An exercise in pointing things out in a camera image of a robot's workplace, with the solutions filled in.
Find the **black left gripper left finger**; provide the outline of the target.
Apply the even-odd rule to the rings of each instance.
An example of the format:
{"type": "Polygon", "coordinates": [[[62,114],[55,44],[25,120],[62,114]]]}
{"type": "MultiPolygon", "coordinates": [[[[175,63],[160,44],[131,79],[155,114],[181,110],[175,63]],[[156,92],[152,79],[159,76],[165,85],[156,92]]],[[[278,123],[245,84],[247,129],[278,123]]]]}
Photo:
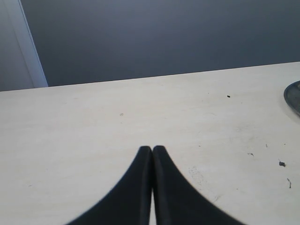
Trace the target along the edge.
{"type": "Polygon", "coordinates": [[[70,225],[148,225],[152,195],[152,150],[139,148],[118,183],[70,225]]]}

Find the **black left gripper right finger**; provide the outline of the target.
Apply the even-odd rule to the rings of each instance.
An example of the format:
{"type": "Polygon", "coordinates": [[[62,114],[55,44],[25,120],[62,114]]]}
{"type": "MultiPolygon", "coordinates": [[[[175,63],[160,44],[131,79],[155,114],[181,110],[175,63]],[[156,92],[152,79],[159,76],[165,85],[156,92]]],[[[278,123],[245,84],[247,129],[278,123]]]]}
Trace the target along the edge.
{"type": "Polygon", "coordinates": [[[182,175],[164,146],[153,149],[158,225],[241,225],[203,197],[182,175]]]}

